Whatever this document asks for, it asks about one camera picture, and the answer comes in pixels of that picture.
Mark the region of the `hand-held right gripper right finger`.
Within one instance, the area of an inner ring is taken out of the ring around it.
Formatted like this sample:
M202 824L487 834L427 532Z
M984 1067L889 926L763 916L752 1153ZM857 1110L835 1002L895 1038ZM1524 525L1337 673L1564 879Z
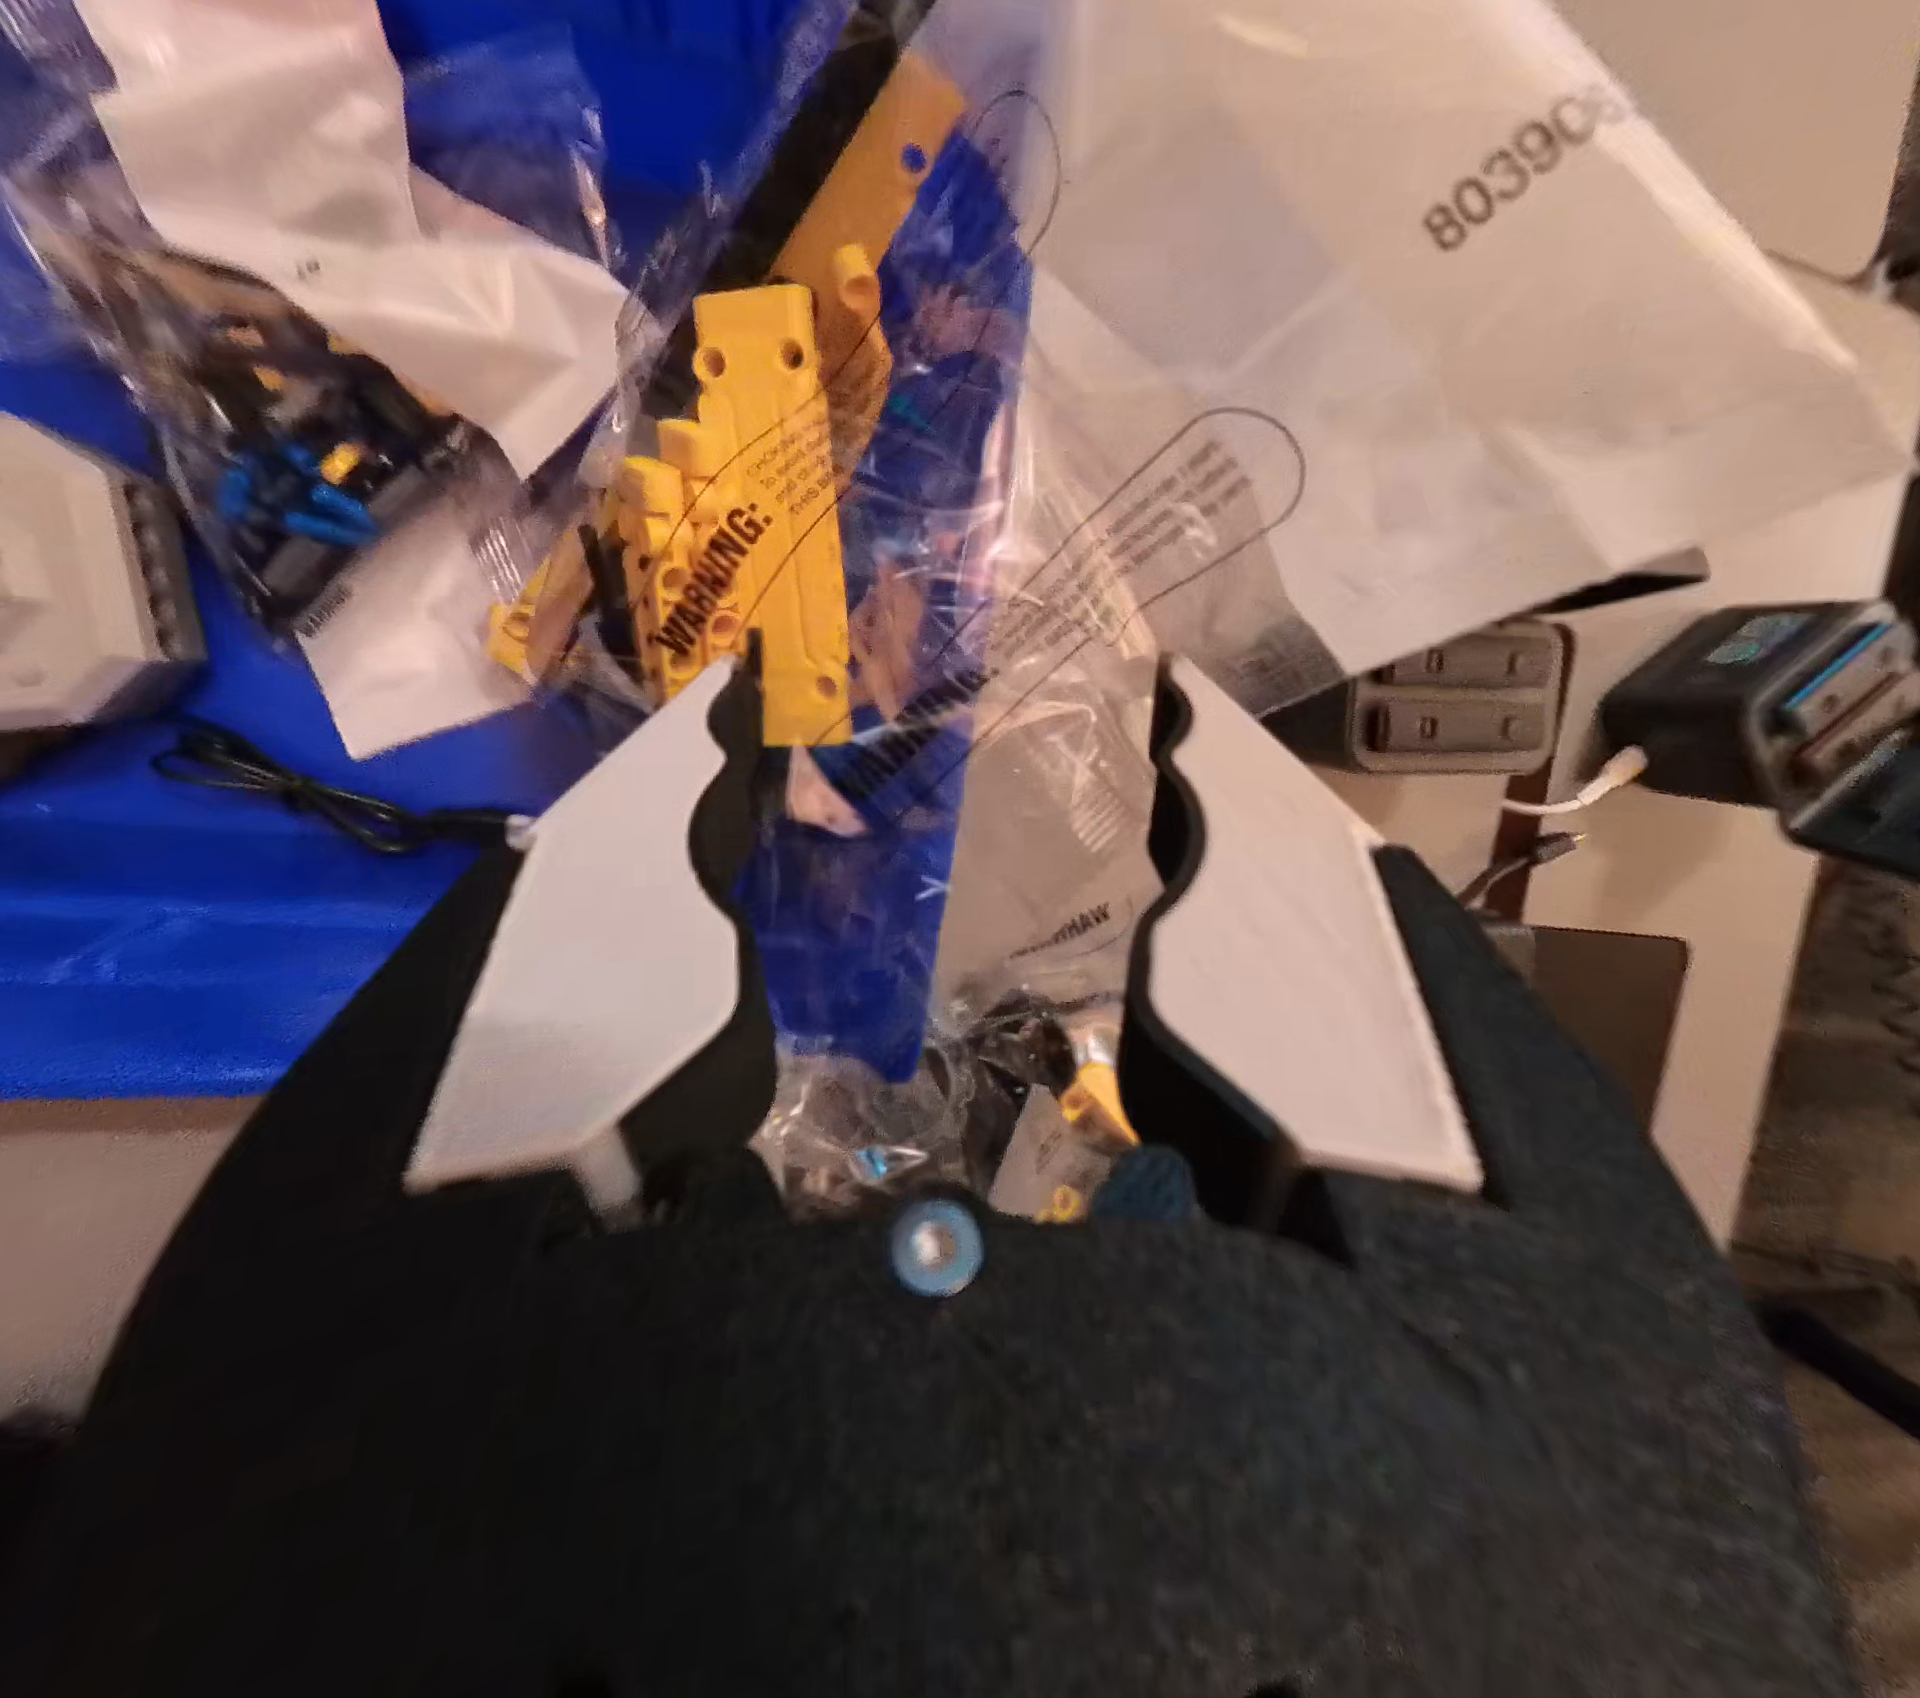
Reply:
M1123 1115L1212 1199L1289 1166L1478 1197L1483 1168L1379 875L1383 842L1191 661L1158 674Z

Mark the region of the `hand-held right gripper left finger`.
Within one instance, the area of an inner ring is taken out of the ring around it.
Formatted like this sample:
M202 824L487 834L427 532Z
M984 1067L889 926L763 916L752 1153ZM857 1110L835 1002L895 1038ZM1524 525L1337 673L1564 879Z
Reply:
M760 762L758 661L727 659L529 827L405 1192L564 1174L633 1220L749 1144L778 1085L737 901Z

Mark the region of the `clear bag of black pieces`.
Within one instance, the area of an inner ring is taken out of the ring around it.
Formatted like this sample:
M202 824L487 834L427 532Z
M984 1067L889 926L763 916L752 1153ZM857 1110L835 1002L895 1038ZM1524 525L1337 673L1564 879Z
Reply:
M1114 992L1012 992L934 1029L897 1081L848 1054L781 1057L752 1150L812 1220L955 1200L1041 1227L1186 1222L1187 1161L1129 1121L1119 1035Z

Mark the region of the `dark battery charger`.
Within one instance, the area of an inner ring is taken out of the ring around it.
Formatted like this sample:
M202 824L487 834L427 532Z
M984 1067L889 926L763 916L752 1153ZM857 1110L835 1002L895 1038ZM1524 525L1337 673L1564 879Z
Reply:
M1530 775L1557 747L1568 631L1512 616L1353 680L1352 762L1365 775Z

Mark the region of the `clear bag of yellow pieces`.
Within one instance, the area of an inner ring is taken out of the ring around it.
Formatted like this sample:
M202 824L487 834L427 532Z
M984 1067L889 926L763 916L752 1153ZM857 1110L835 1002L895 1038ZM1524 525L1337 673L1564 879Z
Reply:
M1013 0L805 0L769 119L645 256L526 677L610 737L756 656L731 885L783 1060L900 1082L1119 986L1178 611L1307 461L1041 270L1047 37Z

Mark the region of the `black charging case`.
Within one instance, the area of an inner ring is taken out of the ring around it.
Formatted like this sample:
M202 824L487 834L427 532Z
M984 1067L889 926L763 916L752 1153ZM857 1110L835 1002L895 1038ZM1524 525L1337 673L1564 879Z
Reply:
M1813 857L1918 880L1915 631L1887 602L1701 615L1596 705L1660 797L1770 814Z

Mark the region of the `clear bag with white label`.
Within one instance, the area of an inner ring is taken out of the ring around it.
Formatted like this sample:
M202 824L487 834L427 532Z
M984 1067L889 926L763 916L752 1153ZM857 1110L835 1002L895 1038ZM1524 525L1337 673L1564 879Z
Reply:
M617 229L564 26L402 67L375 0L3 0L3 361L127 393L352 758L487 719L489 519L606 406Z

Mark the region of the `white grey hub box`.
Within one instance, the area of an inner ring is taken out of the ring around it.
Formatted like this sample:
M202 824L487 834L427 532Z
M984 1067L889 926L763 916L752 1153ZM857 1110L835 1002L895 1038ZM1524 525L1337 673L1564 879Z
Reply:
M3 738L146 717L206 659L170 490L2 414Z

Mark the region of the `white paper bag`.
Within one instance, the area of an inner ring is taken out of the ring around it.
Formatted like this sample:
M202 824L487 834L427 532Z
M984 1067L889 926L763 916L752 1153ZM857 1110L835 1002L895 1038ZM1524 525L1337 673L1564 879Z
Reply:
M1909 458L1545 0L1075 0L1039 596L1267 710Z

